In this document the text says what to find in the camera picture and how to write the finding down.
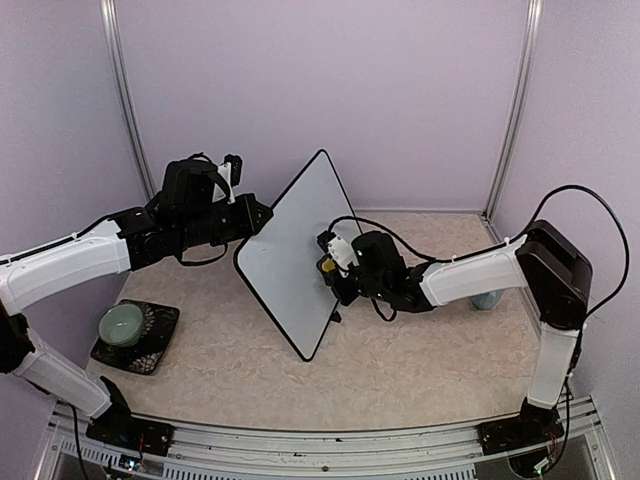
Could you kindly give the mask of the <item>yellow black whiteboard eraser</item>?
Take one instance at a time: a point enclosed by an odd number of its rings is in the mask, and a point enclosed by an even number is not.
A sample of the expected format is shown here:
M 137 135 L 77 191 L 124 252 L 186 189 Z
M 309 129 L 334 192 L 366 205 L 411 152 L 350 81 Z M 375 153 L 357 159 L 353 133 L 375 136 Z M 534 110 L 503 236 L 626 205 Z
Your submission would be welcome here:
M 331 273 L 337 269 L 334 260 L 330 256 L 325 256 L 318 261 L 318 269 L 325 274 Z

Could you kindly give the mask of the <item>white whiteboard black frame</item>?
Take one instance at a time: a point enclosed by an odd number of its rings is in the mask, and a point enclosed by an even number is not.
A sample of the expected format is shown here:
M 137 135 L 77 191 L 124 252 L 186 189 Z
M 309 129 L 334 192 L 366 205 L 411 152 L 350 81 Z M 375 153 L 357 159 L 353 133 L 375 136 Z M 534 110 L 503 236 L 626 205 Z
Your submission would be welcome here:
M 259 234 L 243 241 L 233 263 L 241 279 L 304 362 L 313 360 L 338 300 L 317 262 L 317 236 L 355 215 L 337 170 L 318 150 L 273 203 Z

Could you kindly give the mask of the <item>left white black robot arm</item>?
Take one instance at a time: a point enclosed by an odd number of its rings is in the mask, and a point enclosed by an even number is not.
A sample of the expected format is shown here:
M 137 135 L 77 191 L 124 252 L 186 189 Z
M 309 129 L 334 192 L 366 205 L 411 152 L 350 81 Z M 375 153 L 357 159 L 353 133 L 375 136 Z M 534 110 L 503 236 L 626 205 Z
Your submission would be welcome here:
M 228 249 L 263 230 L 271 207 L 238 194 L 242 160 L 217 165 L 203 154 L 170 162 L 161 189 L 143 206 L 106 214 L 84 229 L 1 258 L 1 370 L 84 414 L 87 436 L 137 453 L 165 455 L 164 422 L 132 413 L 119 387 L 49 345 L 29 324 L 32 306 L 103 277 L 145 269 L 202 245 Z

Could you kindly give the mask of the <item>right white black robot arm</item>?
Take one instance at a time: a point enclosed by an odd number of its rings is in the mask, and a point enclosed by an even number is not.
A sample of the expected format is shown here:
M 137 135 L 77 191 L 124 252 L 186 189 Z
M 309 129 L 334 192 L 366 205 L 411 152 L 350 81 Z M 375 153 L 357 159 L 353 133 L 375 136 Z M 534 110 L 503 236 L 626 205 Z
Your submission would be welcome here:
M 317 268 L 343 306 L 357 298 L 387 304 L 393 315 L 424 313 L 461 299 L 512 288 L 528 289 L 540 313 L 540 346 L 519 413 L 477 427 L 486 455 L 559 439 L 558 402 L 574 369 L 587 318 L 593 269 L 586 257 L 545 220 L 513 240 L 438 260 L 406 264 L 398 236 L 378 229 L 346 240 L 328 228 L 317 237 L 323 255 Z

